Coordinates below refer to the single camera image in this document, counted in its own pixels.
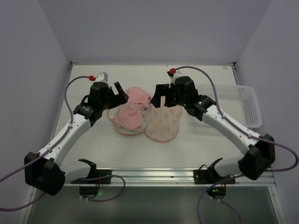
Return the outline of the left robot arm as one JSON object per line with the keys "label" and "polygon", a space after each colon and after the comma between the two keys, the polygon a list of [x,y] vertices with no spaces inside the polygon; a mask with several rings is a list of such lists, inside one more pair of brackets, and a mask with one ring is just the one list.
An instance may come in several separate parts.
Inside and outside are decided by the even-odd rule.
{"label": "left robot arm", "polygon": [[98,171],[97,165],[87,159],[79,159],[74,165],[62,163],[72,147],[107,109],[127,103],[128,95],[119,82],[114,83],[117,94],[106,82],[94,82],[81,103],[71,112],[70,121],[57,136],[37,153],[29,152],[24,158],[26,184],[51,196],[73,181],[104,183],[111,172]]}

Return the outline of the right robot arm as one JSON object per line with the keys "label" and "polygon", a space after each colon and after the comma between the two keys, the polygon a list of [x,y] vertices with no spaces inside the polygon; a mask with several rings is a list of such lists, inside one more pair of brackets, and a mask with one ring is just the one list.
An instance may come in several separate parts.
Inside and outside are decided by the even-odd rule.
{"label": "right robot arm", "polygon": [[217,159],[206,170],[199,172],[200,178],[216,183],[225,177],[242,174],[251,180],[257,180],[275,161],[275,147],[272,144],[274,139],[270,135],[261,136],[218,109],[214,99],[198,93],[189,77],[175,77],[170,84],[156,85],[150,101],[155,108],[161,106],[161,97],[165,98],[164,106],[183,107],[190,116],[220,132],[242,153],[242,156],[226,160]]}

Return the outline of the pink patterned mesh laundry bag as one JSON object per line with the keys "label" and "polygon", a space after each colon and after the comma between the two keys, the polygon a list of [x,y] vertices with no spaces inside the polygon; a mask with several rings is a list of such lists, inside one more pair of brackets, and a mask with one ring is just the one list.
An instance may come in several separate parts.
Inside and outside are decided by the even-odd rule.
{"label": "pink patterned mesh laundry bag", "polygon": [[[110,120],[116,129],[115,123],[113,121],[114,116],[109,115],[110,111],[107,111],[107,118]],[[179,106],[175,107],[160,107],[155,108],[149,105],[145,115],[144,121],[146,123],[146,129],[143,134],[145,134],[149,139],[156,142],[168,142],[174,139],[179,131],[179,122],[182,115],[182,109]],[[116,129],[116,131],[122,135],[135,136],[138,134],[125,134],[121,133]]]}

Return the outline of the pink bra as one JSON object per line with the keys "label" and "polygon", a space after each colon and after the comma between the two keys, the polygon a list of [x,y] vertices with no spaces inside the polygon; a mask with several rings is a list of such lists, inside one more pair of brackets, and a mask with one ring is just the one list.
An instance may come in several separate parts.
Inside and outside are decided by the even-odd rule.
{"label": "pink bra", "polygon": [[114,116],[114,123],[128,130],[137,130],[144,123],[144,115],[149,108],[151,95],[138,87],[125,90],[129,96],[128,102],[121,105]]}

